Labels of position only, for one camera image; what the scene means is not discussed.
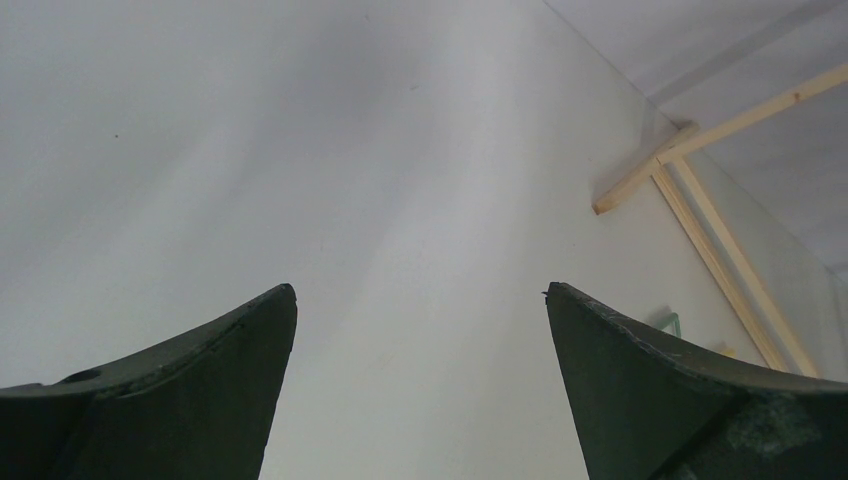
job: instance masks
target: dark green object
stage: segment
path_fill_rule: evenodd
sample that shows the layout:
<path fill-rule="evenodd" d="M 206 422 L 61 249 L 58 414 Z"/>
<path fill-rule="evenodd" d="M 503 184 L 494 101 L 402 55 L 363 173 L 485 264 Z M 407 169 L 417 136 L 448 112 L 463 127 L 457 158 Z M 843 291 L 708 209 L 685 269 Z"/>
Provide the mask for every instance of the dark green object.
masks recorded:
<path fill-rule="evenodd" d="M 0 479 L 258 478 L 296 323 L 280 285 L 56 385 L 0 389 Z"/>
<path fill-rule="evenodd" d="M 563 283 L 546 303 L 592 480 L 848 478 L 848 385 L 727 358 Z"/>

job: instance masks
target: white ceiling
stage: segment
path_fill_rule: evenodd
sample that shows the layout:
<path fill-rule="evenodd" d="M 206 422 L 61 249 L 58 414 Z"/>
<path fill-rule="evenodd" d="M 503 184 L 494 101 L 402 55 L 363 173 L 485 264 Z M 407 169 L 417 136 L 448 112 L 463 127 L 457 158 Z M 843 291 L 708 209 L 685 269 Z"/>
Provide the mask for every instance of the white ceiling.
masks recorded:
<path fill-rule="evenodd" d="M 547 0 L 672 120 L 702 128 L 848 62 L 844 0 Z M 848 87 L 707 149 L 848 280 Z"/>

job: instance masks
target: white surface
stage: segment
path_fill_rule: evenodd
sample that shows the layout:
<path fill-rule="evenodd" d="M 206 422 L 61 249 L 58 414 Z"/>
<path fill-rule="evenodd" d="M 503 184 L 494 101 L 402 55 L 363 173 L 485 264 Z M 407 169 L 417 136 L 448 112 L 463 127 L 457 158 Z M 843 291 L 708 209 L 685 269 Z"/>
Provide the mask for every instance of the white surface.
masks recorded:
<path fill-rule="evenodd" d="M 550 281 L 757 360 L 655 189 L 592 213 L 670 125 L 542 3 L 3 10 L 0 385 L 291 282 L 263 478 L 580 479 Z"/>
<path fill-rule="evenodd" d="M 843 0 L 548 0 L 652 103 L 707 128 L 848 62 Z M 848 87 L 708 148 L 848 280 Z"/>

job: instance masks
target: white wall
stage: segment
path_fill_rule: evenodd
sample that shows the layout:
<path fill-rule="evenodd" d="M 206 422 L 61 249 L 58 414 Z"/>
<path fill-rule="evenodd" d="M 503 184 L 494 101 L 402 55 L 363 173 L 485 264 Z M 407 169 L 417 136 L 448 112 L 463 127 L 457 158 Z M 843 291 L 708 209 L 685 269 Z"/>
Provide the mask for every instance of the white wall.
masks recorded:
<path fill-rule="evenodd" d="M 544 4 L 52 3 L 0 15 L 0 385 L 291 282 L 263 478 L 580 479 L 548 282 L 759 362 L 653 187 L 592 213 L 671 125 Z"/>

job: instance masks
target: wooden beam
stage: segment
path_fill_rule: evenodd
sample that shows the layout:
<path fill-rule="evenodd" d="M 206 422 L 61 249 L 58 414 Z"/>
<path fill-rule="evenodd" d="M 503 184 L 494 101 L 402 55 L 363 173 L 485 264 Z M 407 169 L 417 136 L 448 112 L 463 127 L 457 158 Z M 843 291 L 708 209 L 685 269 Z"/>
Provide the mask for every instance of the wooden beam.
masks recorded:
<path fill-rule="evenodd" d="M 649 179 L 651 174 L 659 167 L 660 164 L 656 163 L 655 159 L 659 155 L 662 155 L 663 152 L 674 148 L 674 146 L 678 143 L 698 133 L 699 129 L 700 127 L 697 123 L 690 123 L 683 127 L 683 129 L 677 132 L 673 137 L 666 140 L 665 143 L 660 145 L 660 147 L 651 154 L 648 160 L 642 162 L 638 167 L 631 170 L 630 173 L 619 180 L 609 192 L 604 194 L 597 202 L 592 204 L 592 210 L 595 211 L 595 214 L 600 215 L 604 212 L 608 212 L 633 195 L 633 193 L 636 192 L 636 189 L 639 188 L 645 180 Z"/>
<path fill-rule="evenodd" d="M 692 137 L 685 142 L 675 145 L 673 148 L 657 155 L 656 160 L 664 165 L 670 161 L 680 158 L 682 155 L 704 148 L 711 143 L 715 143 L 722 138 L 733 135 L 739 130 L 750 127 L 751 125 L 761 122 L 776 113 L 798 105 L 804 100 L 815 97 L 816 95 L 826 92 L 845 82 L 848 82 L 848 63 L 840 65 L 829 72 L 823 73 L 812 80 L 808 80 L 792 90 L 788 90 L 776 97 L 772 97 L 770 100 L 757 105 L 747 112 L 733 117 L 731 120 L 728 120 L 715 128 L 707 130 L 697 137 Z"/>
<path fill-rule="evenodd" d="M 718 238 L 719 244 L 727 252 L 730 263 L 739 272 L 742 284 L 748 287 L 748 290 L 754 297 L 754 301 L 759 304 L 763 315 L 765 315 L 777 333 L 778 338 L 789 351 L 792 360 L 798 365 L 802 374 L 808 377 L 819 377 L 819 370 L 816 368 L 815 362 L 813 362 L 810 355 L 804 349 L 804 346 L 798 340 L 797 335 L 795 335 L 786 317 L 783 316 L 774 298 L 769 294 L 762 279 L 757 275 L 748 257 L 742 252 L 739 243 L 736 242 L 727 224 L 724 223 L 721 215 L 719 215 L 709 194 L 704 190 L 695 172 L 692 171 L 688 159 L 684 156 L 682 159 L 674 162 L 674 165 L 677 167 L 680 181 L 689 191 L 695 205 L 703 214 L 707 225 Z"/>
<path fill-rule="evenodd" d="M 748 335 L 751 336 L 751 340 L 754 341 L 754 345 L 760 351 L 766 364 L 774 370 L 788 371 L 786 360 L 777 349 L 771 337 L 763 329 L 762 325 L 760 325 L 760 321 L 754 313 L 751 304 L 748 302 L 747 297 L 742 293 L 742 290 L 736 283 L 736 279 L 722 261 L 716 247 L 712 244 L 704 228 L 698 222 L 689 204 L 686 203 L 685 197 L 677 188 L 677 185 L 675 185 L 671 175 L 664 167 L 660 167 L 654 172 L 652 178 L 663 197 L 665 197 L 666 202 L 668 202 L 669 207 L 671 207 L 671 211 L 674 212 L 674 215 L 686 232 L 686 235 L 689 236 L 701 259 L 707 265 L 707 269 L 709 269 L 722 293 L 724 293 L 731 308 L 736 312 L 736 315 L 742 322 L 742 326 L 745 327 Z"/>
<path fill-rule="evenodd" d="M 688 139 L 674 142 L 674 145 L 670 148 L 654 153 L 609 191 L 601 195 L 594 205 L 592 205 L 592 209 L 598 215 L 612 210 L 621 202 L 633 195 L 639 184 L 650 176 L 650 172 L 655 171 L 660 166 L 675 161 L 682 155 L 692 153 L 695 150 L 703 148 L 711 143 L 715 143 L 722 138 L 742 130 L 743 128 L 750 127 L 757 122 L 760 122 L 778 112 L 782 112 L 793 105 L 797 105 L 808 98 L 812 98 L 820 93 L 826 92 L 827 90 L 841 85 L 846 81 L 848 81 L 848 64 L 840 65 L 839 67 L 823 73 L 812 80 L 808 80 L 789 91 L 783 92 L 776 97 L 772 97 L 760 105 L 737 115 L 731 120 L 707 130 L 700 135 L 690 135 Z"/>

